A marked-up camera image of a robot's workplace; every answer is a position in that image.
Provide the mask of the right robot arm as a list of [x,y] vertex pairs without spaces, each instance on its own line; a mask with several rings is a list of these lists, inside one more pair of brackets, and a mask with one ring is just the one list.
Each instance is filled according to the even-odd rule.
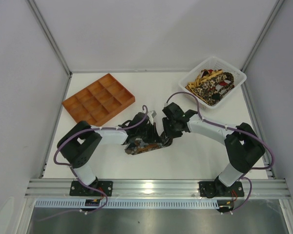
[[257,138],[252,127],[242,123],[237,127],[226,127],[214,123],[197,111],[184,112],[172,102],[163,108],[164,133],[168,138],[177,138],[183,132],[200,134],[213,139],[226,148],[229,163],[214,180],[215,194],[224,196],[225,192],[242,176],[246,175],[265,153],[263,143]]

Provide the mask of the brown grey floral tie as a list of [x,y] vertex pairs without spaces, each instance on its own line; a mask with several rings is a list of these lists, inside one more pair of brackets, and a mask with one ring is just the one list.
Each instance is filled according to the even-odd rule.
[[162,142],[146,143],[142,139],[135,140],[133,143],[125,147],[125,152],[128,155],[138,155],[150,151],[169,147],[173,143],[172,138],[165,138]]

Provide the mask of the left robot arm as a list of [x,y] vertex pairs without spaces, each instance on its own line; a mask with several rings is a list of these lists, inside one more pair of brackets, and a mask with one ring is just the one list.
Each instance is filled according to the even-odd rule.
[[155,111],[139,112],[133,120],[117,127],[96,127],[86,121],[76,124],[57,145],[57,153],[68,161],[68,166],[82,185],[98,188],[98,179],[88,161],[99,145],[125,145],[125,152],[136,155],[159,148],[159,137],[154,123]]

